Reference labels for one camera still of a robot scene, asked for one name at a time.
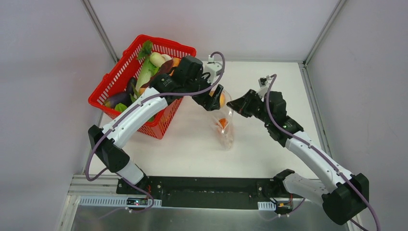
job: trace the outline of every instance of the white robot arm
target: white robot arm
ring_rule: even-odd
[[[297,155],[319,178],[319,180],[306,179],[287,169],[274,177],[274,180],[280,183],[281,191],[309,199],[322,206],[335,223],[346,223],[367,206],[339,173],[343,173],[367,201],[369,199],[368,179],[361,173],[356,176],[353,175],[315,146],[303,128],[286,115],[286,101],[283,99],[282,93],[271,91],[268,99],[271,115],[274,122],[285,132],[278,129],[268,115],[265,102],[271,82],[272,77],[261,78],[259,91],[249,90],[241,98],[228,102],[227,106],[244,117],[254,116],[263,121],[270,136],[282,147]],[[305,145],[294,137],[305,140],[309,145]],[[332,166],[336,166],[338,171],[334,170]]]

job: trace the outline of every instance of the cable clip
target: cable clip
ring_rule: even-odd
[[[115,131],[114,124],[112,124],[112,125],[109,127],[109,130],[111,130],[112,132]]]

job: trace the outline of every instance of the green vegetable leaf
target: green vegetable leaf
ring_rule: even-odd
[[[139,94],[139,92],[138,92],[138,91],[137,91],[135,94],[136,94],[136,97],[137,97],[137,98],[139,98],[139,97],[140,97],[140,94]]]
[[[140,87],[149,82],[150,78],[153,76],[152,71],[156,68],[155,65],[150,62],[148,58],[146,58],[141,66],[140,73],[138,76],[138,81],[136,82],[136,90],[139,90]]]
[[[130,100],[132,101],[132,103],[134,103],[136,101],[136,98],[133,97],[133,94],[129,94],[130,95]]]
[[[133,85],[133,84],[131,84],[131,85],[132,85],[132,88],[133,88],[133,93],[136,94],[136,99],[138,99],[138,98],[140,97],[140,94],[139,94],[139,92],[136,90],[135,85]]]
[[[123,103],[118,103],[115,106],[115,110],[118,111],[118,112],[124,112],[126,109],[127,109],[127,107]]]
[[[156,75],[156,73],[159,71],[159,69],[160,69],[159,67],[154,66],[154,69],[150,70],[150,72],[152,73],[152,76]]]
[[[138,54],[138,60],[143,59],[146,56],[149,56],[152,53],[153,43],[149,40],[143,43],[141,50]]]

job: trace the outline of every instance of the red plastic basket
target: red plastic basket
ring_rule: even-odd
[[[122,58],[112,71],[103,77],[102,82],[90,95],[88,98],[90,105],[100,108],[112,119],[120,115],[120,112],[105,107],[103,102],[109,96],[124,91],[131,77],[138,78],[144,59],[137,60],[137,56],[142,44],[147,40],[153,43],[153,51],[168,54],[171,57],[182,58],[186,55],[196,56],[197,53],[195,48],[184,46],[171,40],[139,35],[123,52]],[[146,122],[138,131],[162,139],[181,101],[182,99],[175,100],[171,105],[157,113],[153,122]]]

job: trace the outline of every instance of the purple vegetable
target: purple vegetable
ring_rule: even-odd
[[[130,78],[127,83],[128,84],[126,85],[126,91],[125,92],[127,92],[127,94],[132,94],[133,95],[134,94],[133,87],[136,86],[136,78],[134,78],[134,77]]]
[[[120,92],[120,93],[118,93],[118,94],[115,94],[115,95],[113,95],[113,96],[107,98],[107,99],[105,100],[105,102],[103,102],[103,105],[104,105],[105,107],[109,107],[109,108],[114,109],[115,106],[116,106],[118,103],[123,103],[124,105],[126,105],[126,106],[129,107],[129,106],[132,104],[132,100],[130,99],[129,93],[127,93],[127,92]]]

